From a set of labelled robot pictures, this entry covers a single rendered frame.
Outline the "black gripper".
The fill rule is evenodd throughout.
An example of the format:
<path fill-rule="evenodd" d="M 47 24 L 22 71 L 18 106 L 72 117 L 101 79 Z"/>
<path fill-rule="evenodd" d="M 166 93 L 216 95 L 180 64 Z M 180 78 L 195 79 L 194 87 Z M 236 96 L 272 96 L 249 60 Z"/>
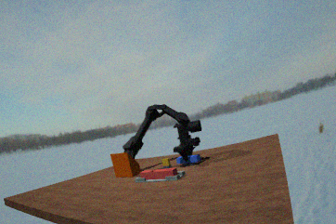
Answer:
<path fill-rule="evenodd" d="M 192 155 L 193 150 L 196 148 L 196 147 L 193 147 L 193 145 L 189 145 L 189 144 L 186 146 L 185 142 L 186 142 L 186 139 L 189 138 L 189 136 L 190 136 L 189 133 L 185 135 L 179 135 L 178 139 L 180 139 L 181 145 L 174 147 L 174 152 L 178 152 L 186 162 L 187 162 L 187 157 L 189 155 Z"/>

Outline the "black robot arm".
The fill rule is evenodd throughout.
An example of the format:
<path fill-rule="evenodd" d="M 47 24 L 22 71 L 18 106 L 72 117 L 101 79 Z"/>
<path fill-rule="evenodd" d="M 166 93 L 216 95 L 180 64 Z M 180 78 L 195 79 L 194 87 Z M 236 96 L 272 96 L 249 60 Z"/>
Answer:
<path fill-rule="evenodd" d="M 158 112 L 157 110 L 162 110 Z M 164 114 L 168 114 L 174 118 L 179 124 L 175 124 L 174 128 L 177 128 L 179 135 L 185 135 L 193 132 L 201 131 L 200 120 L 190 122 L 187 115 L 183 112 L 177 112 L 165 104 L 162 105 L 152 105 L 149 106 L 146 110 L 146 115 L 143 123 L 139 127 L 136 135 L 131 137 L 128 142 L 123 144 L 124 152 L 129 153 L 129 155 L 135 160 L 135 156 L 138 154 L 138 151 L 141 150 L 143 146 L 142 139 L 146 135 L 146 131 L 149 128 L 150 124 L 155 121 L 157 118 L 162 117 Z M 189 130 L 189 131 L 188 131 Z M 189 138 L 186 139 L 186 146 L 193 145 L 195 147 L 200 146 L 200 138 Z"/>

